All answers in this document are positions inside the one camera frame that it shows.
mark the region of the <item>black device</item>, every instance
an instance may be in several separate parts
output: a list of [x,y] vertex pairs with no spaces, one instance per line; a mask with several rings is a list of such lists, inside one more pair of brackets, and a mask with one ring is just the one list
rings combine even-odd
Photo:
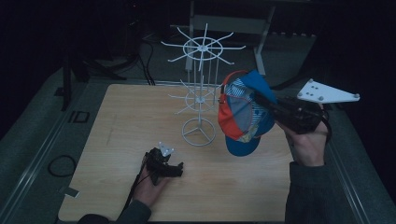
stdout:
[[312,133],[323,121],[328,128],[328,140],[331,127],[328,122],[329,115],[319,104],[302,101],[296,97],[279,97],[277,104],[271,103],[265,96],[256,93],[255,102],[268,108],[278,120],[297,134]]
[[145,166],[149,171],[149,176],[151,178],[152,184],[157,186],[159,183],[158,180],[160,177],[176,177],[181,176],[183,174],[183,162],[181,162],[177,166],[171,166],[168,164],[171,155],[163,156],[162,152],[158,148],[153,148],[150,152],[146,152],[145,160],[140,168],[139,174],[136,176],[134,180],[134,184],[131,187],[131,191],[129,192],[128,199],[122,209],[122,212],[129,206],[132,197],[134,196],[134,190],[137,185],[140,183],[140,176],[142,174]]
[[183,174],[183,162],[177,166],[168,164],[171,155],[163,156],[158,148],[146,152],[146,165],[154,185],[158,184],[159,177],[176,177]]

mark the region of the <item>human hand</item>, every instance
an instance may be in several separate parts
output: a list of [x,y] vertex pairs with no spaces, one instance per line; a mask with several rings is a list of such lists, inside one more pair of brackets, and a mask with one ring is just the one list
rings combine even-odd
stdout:
[[279,121],[276,121],[286,133],[286,138],[295,148],[295,160],[304,166],[324,165],[324,148],[327,138],[327,127],[321,122],[312,133],[297,134]]
[[134,190],[133,199],[144,203],[148,207],[151,207],[157,201],[157,199],[161,195],[161,192],[163,191],[163,188],[166,186],[170,179],[170,177],[165,177],[160,181],[157,186],[154,186],[151,178],[149,177],[149,171],[145,164],[138,181],[139,184]]

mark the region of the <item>circular base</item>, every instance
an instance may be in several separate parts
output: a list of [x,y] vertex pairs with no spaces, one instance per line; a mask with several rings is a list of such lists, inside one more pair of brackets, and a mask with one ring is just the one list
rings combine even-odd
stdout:
[[202,147],[215,139],[216,130],[207,119],[189,119],[184,123],[181,135],[190,145]]

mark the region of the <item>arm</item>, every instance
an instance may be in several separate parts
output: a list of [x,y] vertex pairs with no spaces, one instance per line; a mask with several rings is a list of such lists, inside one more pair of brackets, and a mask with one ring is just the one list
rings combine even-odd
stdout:
[[149,171],[146,166],[142,170],[139,182],[134,190],[133,201],[121,213],[115,222],[116,224],[143,224],[147,223],[151,210],[149,209],[160,197],[163,188],[169,182],[170,178],[164,178],[157,186],[154,186],[149,178]]
[[324,161],[327,128],[321,122],[313,133],[297,134],[281,123],[293,148],[290,163],[290,192],[285,223],[341,223]]

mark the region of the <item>dark background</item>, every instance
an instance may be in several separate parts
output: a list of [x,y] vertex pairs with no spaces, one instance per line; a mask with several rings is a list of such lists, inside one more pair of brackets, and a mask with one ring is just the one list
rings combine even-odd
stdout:
[[[210,7],[202,7],[208,12],[210,9],[223,14],[255,13],[247,6],[223,7],[215,4],[216,1],[204,2],[210,4]],[[47,77],[62,67],[68,50],[83,52],[95,59],[129,54],[125,46],[117,46],[114,41],[125,38],[132,52],[138,50],[140,33],[126,34],[128,23],[146,21],[166,39],[170,34],[169,24],[188,24],[189,10],[188,1],[182,0],[1,0],[0,137]],[[358,103],[343,107],[394,202],[395,10],[396,3],[386,1],[282,3],[271,26],[275,33],[318,35],[300,75],[312,68],[330,69],[327,84],[361,95]],[[81,81],[87,80],[86,74],[77,72],[76,76]]]

